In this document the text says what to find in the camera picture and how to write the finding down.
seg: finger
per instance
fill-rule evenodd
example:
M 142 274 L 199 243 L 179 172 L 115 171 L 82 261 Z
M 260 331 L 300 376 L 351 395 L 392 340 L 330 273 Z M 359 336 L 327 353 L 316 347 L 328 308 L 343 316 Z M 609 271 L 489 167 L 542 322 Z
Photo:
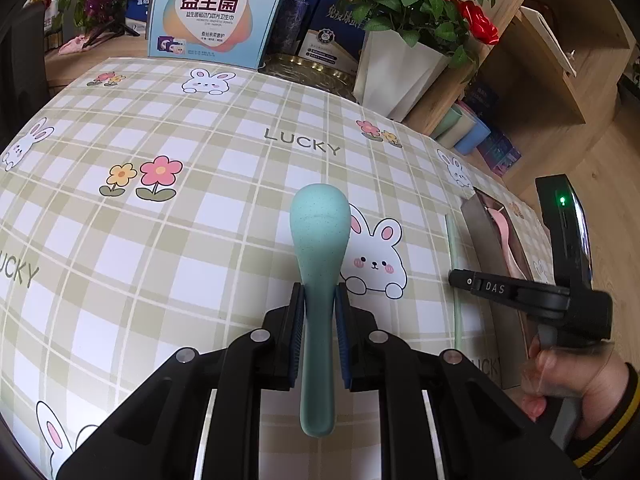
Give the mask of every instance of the finger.
M 536 357 L 542 383 L 562 386 L 581 394 L 598 374 L 602 361 L 568 352 L 543 350 Z
M 531 345 L 529 346 L 529 359 L 533 359 L 540 353 L 540 338 L 536 335 L 531 340 Z
M 545 397 L 525 395 L 520 401 L 520 408 L 535 422 L 536 419 L 545 412 L 546 399 Z

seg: pink flower illustration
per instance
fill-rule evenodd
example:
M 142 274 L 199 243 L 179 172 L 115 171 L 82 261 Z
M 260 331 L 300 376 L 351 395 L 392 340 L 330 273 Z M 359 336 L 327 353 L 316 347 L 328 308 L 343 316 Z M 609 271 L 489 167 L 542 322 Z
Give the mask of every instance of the pink flower illustration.
M 179 160 L 169 161 L 167 156 L 156 156 L 153 162 L 145 162 L 140 166 L 140 173 L 144 174 L 140 183 L 143 186 L 153 186 L 153 189 L 136 188 L 136 195 L 142 200 L 153 202 L 165 202 L 172 199 L 175 196 L 175 189 L 158 191 L 158 186 L 172 186 L 175 183 L 175 175 L 181 171 L 182 163 Z
M 102 74 L 100 74 L 97 78 L 95 78 L 97 81 L 107 81 L 107 79 L 115 76 L 116 73 L 115 72 L 104 72 Z
M 169 157 L 160 155 L 153 162 L 145 162 L 140 171 L 144 173 L 140 181 L 143 186 L 170 186 L 175 182 L 175 175 L 182 171 L 182 163 L 179 160 L 169 161 Z
M 380 133 L 380 129 L 375 127 L 369 121 L 356 121 L 356 124 L 366 134 L 378 134 L 378 133 Z

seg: bunny illustration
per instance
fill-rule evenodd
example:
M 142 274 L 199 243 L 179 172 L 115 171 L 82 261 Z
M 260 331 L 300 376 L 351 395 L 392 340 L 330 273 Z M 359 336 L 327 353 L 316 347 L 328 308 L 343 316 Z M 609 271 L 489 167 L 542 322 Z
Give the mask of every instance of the bunny illustration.
M 6 167 L 4 168 L 5 171 L 9 171 L 12 167 L 18 164 L 18 162 L 20 162 L 30 150 L 31 146 L 36 142 L 46 139 L 53 133 L 52 126 L 42 129 L 46 122 L 46 117 L 41 118 L 31 127 L 31 130 L 24 134 L 20 139 L 16 140 L 6 151 L 2 156 L 2 161 L 6 164 Z
M 473 185 L 471 184 L 471 180 L 468 176 L 466 176 L 465 168 L 454 156 L 449 158 L 440 150 L 438 150 L 438 156 L 440 157 L 440 160 L 447 165 L 449 173 L 456 184 L 458 184 L 460 187 L 473 187 Z
M 71 447 L 65 430 L 62 429 L 62 424 L 51 408 L 41 400 L 36 404 L 36 417 L 42 436 L 51 450 L 49 465 L 51 466 L 51 477 L 55 480 L 63 462 L 89 438 L 97 426 L 88 425 L 82 428 L 76 438 L 76 445 Z
M 353 294 L 368 290 L 384 292 L 388 298 L 402 297 L 406 272 L 394 249 L 402 237 L 402 228 L 393 218 L 378 222 L 373 234 L 356 206 L 351 205 L 351 233 L 340 275 Z
M 211 75 L 208 70 L 194 68 L 191 70 L 191 79 L 182 83 L 182 90 L 187 94 L 196 92 L 208 92 L 211 95 L 222 95 L 229 90 L 228 79 L 233 79 L 233 72 L 221 72 Z

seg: metal screw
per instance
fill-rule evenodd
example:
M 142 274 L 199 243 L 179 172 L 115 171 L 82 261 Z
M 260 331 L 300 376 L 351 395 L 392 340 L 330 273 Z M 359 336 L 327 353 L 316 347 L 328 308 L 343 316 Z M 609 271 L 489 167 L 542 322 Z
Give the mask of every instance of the metal screw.
M 450 365 L 457 365 L 462 362 L 462 354 L 457 350 L 447 350 L 442 358 Z
M 268 330 L 263 328 L 259 328 L 258 330 L 254 330 L 251 332 L 251 341 L 255 341 L 256 343 L 262 343 L 267 341 L 268 338 L 271 337 L 271 334 Z
M 382 330 L 374 330 L 369 334 L 369 340 L 372 343 L 385 343 L 387 339 L 389 339 L 388 334 Z
M 175 355 L 175 358 L 181 363 L 188 363 L 194 357 L 196 357 L 196 352 L 193 351 L 193 348 L 181 348 Z

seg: wooden shelf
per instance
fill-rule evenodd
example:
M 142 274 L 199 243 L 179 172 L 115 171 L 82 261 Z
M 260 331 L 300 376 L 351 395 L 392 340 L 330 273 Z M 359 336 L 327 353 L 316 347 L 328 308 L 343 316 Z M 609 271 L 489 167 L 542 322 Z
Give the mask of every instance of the wooden shelf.
M 575 50 L 577 77 L 564 72 L 518 12 L 480 69 L 500 96 L 492 123 L 522 154 L 502 179 L 532 206 L 535 178 L 569 173 L 606 131 L 634 44 L 610 0 L 540 1 L 556 15 L 562 49 Z
M 542 86 L 560 98 L 579 123 L 586 122 L 573 76 L 564 71 L 545 40 L 520 10 L 502 36 L 500 46 L 508 49 Z
M 485 3 L 484 12 L 498 28 L 498 31 L 504 32 L 524 0 L 496 1 L 496 6 L 493 9 Z M 484 61 L 491 48 L 480 44 L 477 44 L 476 47 L 481 61 Z M 430 135 L 465 88 L 464 81 L 471 69 L 471 66 L 456 70 L 446 68 L 409 112 L 403 123 L 416 132 Z

